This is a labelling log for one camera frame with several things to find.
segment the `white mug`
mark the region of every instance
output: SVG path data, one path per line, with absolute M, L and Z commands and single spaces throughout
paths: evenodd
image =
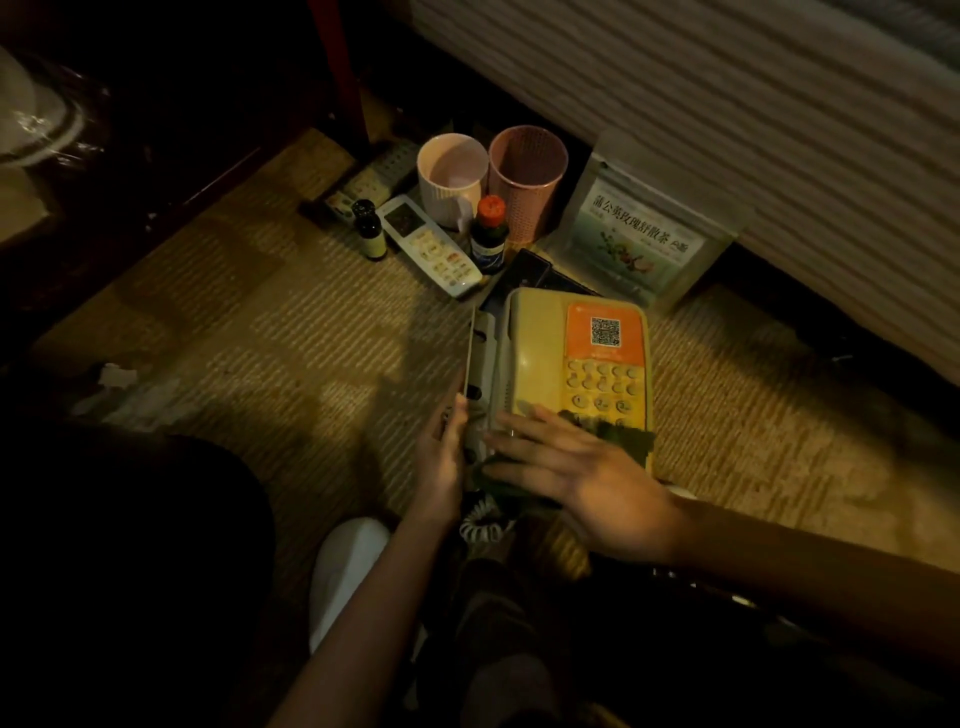
M 476 215 L 489 166 L 487 150 L 472 136 L 434 136 L 417 154 L 424 211 L 438 225 L 464 230 Z

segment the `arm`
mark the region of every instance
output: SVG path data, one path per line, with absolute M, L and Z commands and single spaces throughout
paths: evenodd
M 486 473 L 558 501 L 588 547 L 709 575 L 826 635 L 960 668 L 960 576 L 674 497 L 622 449 L 534 412 L 502 414 L 522 438 L 487 442 L 519 463 Z
M 409 647 L 437 551 L 460 516 L 467 402 L 454 395 L 417 441 L 414 499 L 376 564 L 300 672 L 270 728 L 374 726 Z M 444 430 L 446 407 L 453 409 Z

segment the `floor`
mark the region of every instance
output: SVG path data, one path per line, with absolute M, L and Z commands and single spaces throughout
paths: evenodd
M 350 162 L 306 134 L 34 351 L 62 372 L 136 369 L 131 390 L 88 416 L 205 437 L 264 483 L 275 590 L 231 725 L 263 724 L 306 657 L 324 534 L 374 506 L 403 511 L 414 434 L 462 357 L 463 304 L 402 256 L 368 262 L 351 231 L 297 215 Z M 657 324 L 652 349 L 658 475 L 743 513 L 960 571 L 957 443 L 719 285 Z M 542 549 L 548 568 L 586 567 L 559 526 Z

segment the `pink plastic cup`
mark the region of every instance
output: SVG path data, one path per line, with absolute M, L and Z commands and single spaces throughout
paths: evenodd
M 507 204 L 511 243 L 529 245 L 543 234 L 568 162 L 564 143 L 541 127 L 511 127 L 493 138 L 488 194 Z

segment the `orange bottle cap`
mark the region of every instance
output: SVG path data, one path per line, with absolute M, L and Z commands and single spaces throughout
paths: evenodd
M 495 228 L 507 216 L 507 204 L 497 195 L 487 195 L 477 203 L 477 222 L 484 228 Z

